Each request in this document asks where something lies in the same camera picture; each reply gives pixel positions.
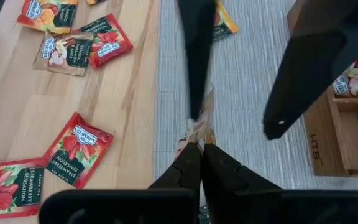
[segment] wooden desk surface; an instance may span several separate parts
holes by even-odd
[[[134,49],[84,77],[34,70],[44,33],[16,24],[22,1],[0,13],[0,161],[41,157],[74,111],[113,133],[86,189],[146,188],[152,182],[159,0],[79,0],[73,28],[113,13]],[[72,186],[45,170],[42,198]],[[37,216],[0,220],[37,223]]]

